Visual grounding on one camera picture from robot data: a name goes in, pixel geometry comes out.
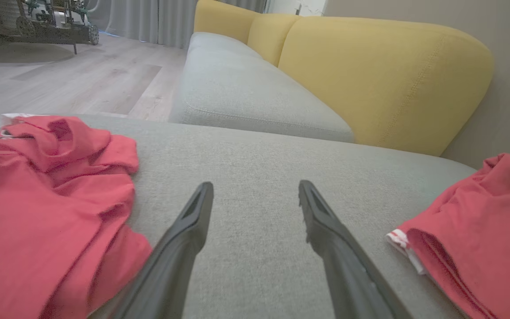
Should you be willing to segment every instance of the stitching seam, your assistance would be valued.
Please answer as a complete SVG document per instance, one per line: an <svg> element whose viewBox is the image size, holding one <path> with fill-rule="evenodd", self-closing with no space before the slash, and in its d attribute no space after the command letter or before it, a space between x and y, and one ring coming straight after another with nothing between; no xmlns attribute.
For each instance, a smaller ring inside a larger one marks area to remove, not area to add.
<svg viewBox="0 0 510 319"><path fill-rule="evenodd" d="M289 26L289 29L288 29L288 30L287 30L287 32L285 33L285 36L284 36L284 37L282 37L282 39L281 39L281 48L279 48L279 50L278 50L277 64L276 64L276 65L275 65L275 64L273 64L273 65L275 65L275 67L277 67L277 68L279 67L279 63L281 63L281 57L282 57L282 55L283 55L283 49L285 48L285 42L286 42L286 40L287 40L287 38L288 38L288 36L289 36L289 32L290 32L290 30L292 29L292 26L294 26L294 24L295 24L296 22L298 22L299 20L300 20L300 19L296 19L296 20L294 20L294 21L292 21L292 22L291 22L291 24L290 24L290 26Z"/></svg>
<svg viewBox="0 0 510 319"><path fill-rule="evenodd" d="M351 130L350 131L334 131L332 129L309 127L309 126L306 126L306 125L298 125L298 124L285 123L285 122L261 120L261 119L255 119L253 117L237 117L235 115L212 113L212 112L209 112L209 111L204 111L203 109L195 109L195 108L191 107L188 103L186 103L184 100L182 100L182 103L184 105L186 105L186 107L188 107L189 109L193 109L194 111L198 111L198 112L202 112L202 113L208 113L210 115L215 115L217 117L233 117L234 119L241 119L241 120L245 120L245 121L252 120L252 121L259 121L259 122L263 122L263 123L290 125L290 126L294 126L294 127L301 127L301 128L306 128L306 129L314 129L316 131L326 131L326 132L334 132L334 133L352 133Z"/></svg>
<svg viewBox="0 0 510 319"><path fill-rule="evenodd" d="M411 99L413 99L413 96L415 96L417 94L418 87L419 87L421 81L425 78L425 75L428 73L429 69L431 69L431 67L433 66L434 60L440 54L440 50L442 49L442 46L444 45L444 39L446 37L447 37L446 35L442 35L440 37L440 40L439 40L436 48L430 55L428 62L426 63L425 67L423 67L421 72L418 74L416 81L414 81L414 84L412 85L412 87L409 90L409 93L407 93L404 101L401 103L401 105L399 105L399 108L397 109L397 113L395 114L395 116L389 123L387 129L385 129L385 132L379 139L379 142L376 143L375 146L379 147L379 146L381 146L381 144L386 143L387 139L389 139L389 134L391 133L395 124L397 123L397 119L399 119L401 117L401 115L405 111L405 107L409 106Z"/></svg>

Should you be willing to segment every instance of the gray fabric upholstery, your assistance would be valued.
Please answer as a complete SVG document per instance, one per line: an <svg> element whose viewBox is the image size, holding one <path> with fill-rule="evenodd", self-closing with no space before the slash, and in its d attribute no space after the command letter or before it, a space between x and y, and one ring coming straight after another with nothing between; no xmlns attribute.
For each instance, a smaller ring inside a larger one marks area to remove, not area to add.
<svg viewBox="0 0 510 319"><path fill-rule="evenodd" d="M192 38L169 121L354 140L340 116L251 48L207 33Z"/></svg>
<svg viewBox="0 0 510 319"><path fill-rule="evenodd" d="M193 49L201 48L210 52L232 53L241 56L250 56L263 60L259 53L249 48L243 42L219 34L208 32L196 32L190 38L188 52Z"/></svg>
<svg viewBox="0 0 510 319"><path fill-rule="evenodd" d="M137 141L130 224L152 245L198 184L214 184L187 319L333 318L321 259L305 241L298 183L312 181L415 318L461 318L384 239L474 172L439 157L225 128L80 116ZM105 318L102 309L94 318Z"/></svg>

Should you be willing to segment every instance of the wheel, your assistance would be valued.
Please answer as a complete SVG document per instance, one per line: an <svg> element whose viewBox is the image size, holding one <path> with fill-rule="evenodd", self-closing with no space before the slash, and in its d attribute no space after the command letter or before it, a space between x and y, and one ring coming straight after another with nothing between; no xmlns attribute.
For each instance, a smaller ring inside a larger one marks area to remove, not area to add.
<svg viewBox="0 0 510 319"><path fill-rule="evenodd" d="M91 24L88 28L88 35L89 35L89 42L92 45L97 45L97 43L100 41L100 33L97 30L97 26L94 26Z"/></svg>
<svg viewBox="0 0 510 319"><path fill-rule="evenodd" d="M35 25L26 16L17 18L17 30L22 36L35 36Z"/></svg>

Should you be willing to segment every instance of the sofa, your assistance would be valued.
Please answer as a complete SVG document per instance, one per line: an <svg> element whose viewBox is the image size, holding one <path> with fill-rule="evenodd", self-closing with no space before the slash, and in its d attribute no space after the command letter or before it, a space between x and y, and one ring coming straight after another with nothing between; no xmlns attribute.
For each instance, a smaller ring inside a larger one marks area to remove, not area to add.
<svg viewBox="0 0 510 319"><path fill-rule="evenodd" d="M170 116L182 123L79 115L137 142L129 224L155 245L198 184L210 181L209 232L183 317L333 318L324 266L305 241L298 206L298 184L307 179L414 318L462 318L384 236L475 172L437 155L483 97L491 57L475 39L445 27L320 19L261 16L200 0L198 33ZM314 65L317 54L324 56ZM225 61L256 76L224 74L259 86L237 92L245 87L218 71ZM265 91L266 74L295 91L296 103L276 87ZM255 99L262 92L273 96ZM91 318L107 318L116 301Z"/></svg>
<svg viewBox="0 0 510 319"><path fill-rule="evenodd" d="M259 14L200 0L169 121L439 156L487 91L490 51L453 28Z"/></svg>

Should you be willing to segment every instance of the yellow backrest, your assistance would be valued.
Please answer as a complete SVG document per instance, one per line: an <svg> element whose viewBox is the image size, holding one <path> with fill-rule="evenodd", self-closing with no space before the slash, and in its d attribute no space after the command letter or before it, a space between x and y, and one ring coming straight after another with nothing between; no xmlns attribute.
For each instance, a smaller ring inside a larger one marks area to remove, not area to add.
<svg viewBox="0 0 510 319"><path fill-rule="evenodd" d="M229 36L247 44L251 23L260 13L214 0L196 4L194 32L210 32Z"/></svg>
<svg viewBox="0 0 510 319"><path fill-rule="evenodd" d="M200 0L194 30L249 45L336 111L356 143L434 156L493 74L481 42L435 24L259 14Z"/></svg>
<svg viewBox="0 0 510 319"><path fill-rule="evenodd" d="M251 24L247 45L267 62L278 66L287 34L289 34L292 25L300 18L301 16L292 14L261 14L257 16Z"/></svg>

